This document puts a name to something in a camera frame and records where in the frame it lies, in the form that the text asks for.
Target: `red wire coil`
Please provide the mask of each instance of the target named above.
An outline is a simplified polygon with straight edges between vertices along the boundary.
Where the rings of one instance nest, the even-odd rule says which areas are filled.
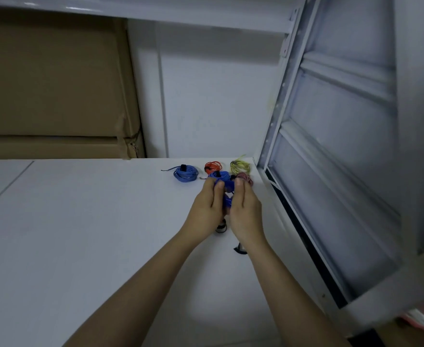
[[[207,162],[204,165],[204,170],[208,175],[210,175],[210,173],[213,173],[216,170],[221,170],[221,169],[222,169],[222,164],[216,160],[214,162]]]
[[[250,176],[249,176],[249,175],[247,175],[247,174],[246,174],[246,173],[244,173],[244,172],[240,172],[240,173],[238,173],[238,174],[236,175],[236,177],[237,177],[237,178],[244,179],[245,181],[247,181],[247,182],[250,184],[250,186],[252,186],[252,185],[254,184],[254,182],[252,181],[252,179],[250,179]]]

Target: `person's right arm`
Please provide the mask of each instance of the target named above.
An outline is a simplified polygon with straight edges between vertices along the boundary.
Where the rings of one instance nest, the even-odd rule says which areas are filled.
[[[273,319],[287,346],[350,346],[302,289],[265,238],[261,203],[251,186],[235,180],[231,229],[247,250]]]

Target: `hand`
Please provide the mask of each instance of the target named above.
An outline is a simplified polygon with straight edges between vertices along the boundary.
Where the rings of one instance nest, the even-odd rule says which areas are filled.
[[[241,178],[235,179],[235,194],[229,216],[231,230],[245,249],[267,242],[263,232],[262,204],[252,186]]]
[[[223,193],[225,183],[207,178],[201,192],[198,193],[191,206],[185,224],[179,234],[185,236],[194,246],[204,241],[223,219]]]

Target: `person's left hand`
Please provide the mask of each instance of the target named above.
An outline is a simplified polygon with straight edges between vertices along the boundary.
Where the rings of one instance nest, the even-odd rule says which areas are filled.
[[[207,178],[201,192],[198,193],[191,206],[188,217],[179,234],[185,236],[194,246],[204,241],[223,219],[223,193],[225,183]]]

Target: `person's right hand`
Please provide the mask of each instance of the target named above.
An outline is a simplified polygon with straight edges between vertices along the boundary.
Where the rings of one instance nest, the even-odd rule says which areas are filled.
[[[267,242],[263,233],[262,204],[249,183],[241,178],[235,179],[229,217],[231,230],[244,248]]]

